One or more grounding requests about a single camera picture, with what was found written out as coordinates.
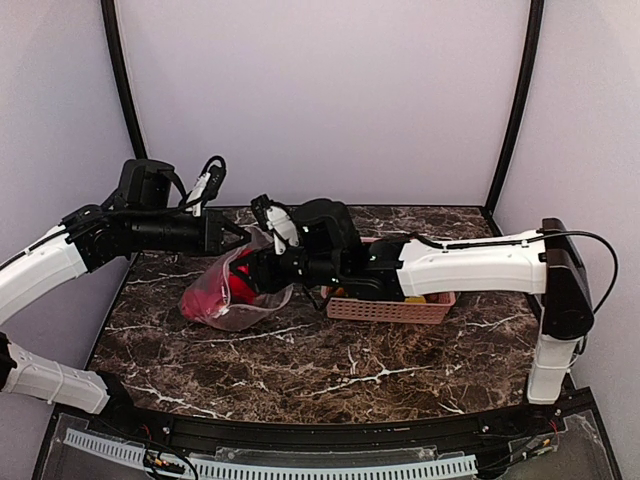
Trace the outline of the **clear zip top bag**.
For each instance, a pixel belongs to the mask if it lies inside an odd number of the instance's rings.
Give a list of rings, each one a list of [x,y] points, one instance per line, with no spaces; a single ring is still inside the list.
[[[179,310],[192,322],[217,330],[239,332],[264,320],[285,307],[291,299],[291,286],[275,294],[256,294],[240,277],[232,273],[233,260],[253,250],[270,247],[272,239],[259,228],[249,226],[251,241],[217,258],[183,293]]]

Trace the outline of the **red fruit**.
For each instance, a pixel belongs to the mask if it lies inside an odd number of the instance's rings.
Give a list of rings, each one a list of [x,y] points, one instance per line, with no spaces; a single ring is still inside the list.
[[[217,318],[225,306],[224,297],[219,292],[190,289],[181,298],[180,311],[188,320],[207,323]]]

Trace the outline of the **red bell pepper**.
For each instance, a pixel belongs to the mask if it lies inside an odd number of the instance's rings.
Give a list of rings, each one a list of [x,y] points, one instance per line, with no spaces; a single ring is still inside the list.
[[[234,304],[254,305],[258,295],[247,283],[249,279],[249,268],[229,269],[228,284],[231,293],[231,300]]]

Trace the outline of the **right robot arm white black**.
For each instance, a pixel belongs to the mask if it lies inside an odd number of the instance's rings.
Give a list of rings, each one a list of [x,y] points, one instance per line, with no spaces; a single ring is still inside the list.
[[[274,242],[234,260],[230,270],[257,295],[298,284],[333,286],[351,299],[373,302],[446,292],[540,296],[542,318],[526,390],[531,404],[551,405],[559,398],[601,307],[592,301],[573,240],[612,246],[595,233],[567,229],[557,218],[510,236],[441,241],[411,232],[366,242],[340,201],[318,198],[289,210],[262,195],[251,208]]]

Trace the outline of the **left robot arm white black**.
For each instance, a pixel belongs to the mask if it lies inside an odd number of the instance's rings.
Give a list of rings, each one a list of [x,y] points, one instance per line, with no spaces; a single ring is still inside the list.
[[[126,161],[118,187],[102,204],[70,213],[2,263],[1,320],[7,322],[58,286],[119,257],[142,251],[219,256],[245,245],[250,234],[208,205],[226,172],[224,158],[213,156],[186,191],[172,165]],[[131,401],[113,375],[43,358],[6,336],[1,338],[1,390],[93,415]]]

